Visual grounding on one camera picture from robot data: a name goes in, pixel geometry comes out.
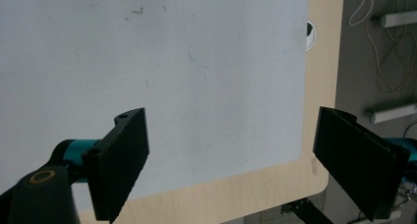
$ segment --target metal bracket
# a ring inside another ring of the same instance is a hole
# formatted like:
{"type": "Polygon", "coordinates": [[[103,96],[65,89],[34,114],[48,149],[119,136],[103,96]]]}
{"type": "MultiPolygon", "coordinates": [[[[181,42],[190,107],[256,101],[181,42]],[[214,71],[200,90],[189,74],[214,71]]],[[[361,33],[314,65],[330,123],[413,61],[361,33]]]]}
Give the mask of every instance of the metal bracket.
{"type": "Polygon", "coordinates": [[[306,224],[332,224],[307,198],[288,202],[281,207],[282,214],[295,213],[306,224]]]}

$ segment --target cable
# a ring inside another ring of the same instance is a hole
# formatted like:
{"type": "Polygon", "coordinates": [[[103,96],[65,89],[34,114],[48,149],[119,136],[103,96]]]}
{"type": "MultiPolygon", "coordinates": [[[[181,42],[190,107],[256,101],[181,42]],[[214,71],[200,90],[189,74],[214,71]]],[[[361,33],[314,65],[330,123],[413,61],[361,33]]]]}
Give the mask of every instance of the cable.
{"type": "Polygon", "coordinates": [[[352,20],[353,20],[353,18],[358,14],[358,12],[362,9],[362,7],[365,5],[365,1],[367,1],[367,0],[362,0],[362,2],[361,2],[361,4],[358,6],[358,8],[356,9],[356,11],[355,12],[353,12],[353,14],[350,16],[350,18],[349,18],[349,25],[350,26],[357,26],[357,25],[359,25],[359,24],[361,24],[362,22],[364,22],[368,17],[369,17],[369,15],[371,14],[371,12],[372,12],[372,9],[374,8],[374,0],[370,0],[371,1],[371,5],[370,5],[370,7],[369,7],[369,10],[368,10],[368,12],[366,13],[366,15],[362,18],[362,19],[360,19],[358,22],[356,22],[356,23],[353,23],[352,22],[352,20]]]}
{"type": "Polygon", "coordinates": [[[413,127],[414,125],[416,125],[416,124],[417,124],[417,122],[412,123],[410,126],[408,126],[408,127],[405,129],[404,134],[402,135],[402,137],[403,137],[403,138],[405,138],[405,136],[407,135],[408,130],[409,130],[410,128],[412,128],[412,127],[413,127]]]}
{"type": "Polygon", "coordinates": [[[359,214],[358,214],[358,218],[357,218],[356,221],[360,221],[361,220],[361,215],[362,215],[362,210],[359,209],[359,214]]]}
{"type": "Polygon", "coordinates": [[[416,192],[417,192],[417,186],[415,184],[413,184],[413,188],[411,190],[406,190],[404,192],[404,194],[403,194],[405,196],[404,200],[402,202],[394,205],[393,208],[392,208],[392,211],[398,210],[400,207],[402,207],[409,200],[415,201],[414,197],[416,195],[416,192]]]}
{"type": "MultiPolygon", "coordinates": [[[[396,8],[397,8],[397,12],[399,12],[399,0],[396,0],[396,8]]],[[[408,0],[406,0],[406,2],[405,2],[405,11],[407,11],[407,9],[408,9],[408,0]]],[[[378,54],[377,46],[376,46],[374,40],[372,39],[372,37],[369,33],[369,28],[368,28],[369,21],[370,21],[370,19],[367,19],[367,21],[365,23],[365,29],[366,29],[366,33],[368,35],[368,38],[372,43],[374,53],[375,53],[376,62],[377,62],[377,74],[376,74],[377,88],[378,88],[379,91],[383,91],[383,92],[386,92],[386,93],[391,93],[391,92],[400,93],[408,86],[408,84],[410,82],[410,79],[411,79],[411,73],[413,72],[414,61],[415,61],[415,56],[416,56],[417,39],[416,39],[414,34],[412,34],[410,32],[407,32],[407,26],[405,26],[404,32],[402,33],[402,35],[400,37],[396,37],[397,27],[395,28],[394,36],[392,36],[391,32],[389,31],[389,28],[387,28],[387,35],[389,36],[390,40],[393,42],[393,45],[392,45],[391,50],[387,53],[386,57],[384,59],[380,60],[380,56],[378,54]],[[405,61],[399,55],[398,50],[397,50],[397,46],[405,39],[406,36],[410,36],[412,38],[412,41],[413,41],[413,52],[412,52],[413,54],[412,54],[412,58],[411,58],[409,68],[406,67],[405,61]],[[392,83],[389,81],[389,79],[386,77],[386,75],[383,74],[383,71],[382,71],[382,65],[384,64],[384,62],[386,61],[388,56],[390,56],[392,51],[395,52],[395,55],[399,59],[399,61],[401,62],[401,66],[402,66],[402,69],[404,71],[404,76],[403,76],[400,84],[398,84],[397,86],[392,85],[392,83]],[[378,78],[381,78],[387,84],[389,90],[383,90],[383,89],[380,88],[380,86],[378,85],[378,78]]]]}

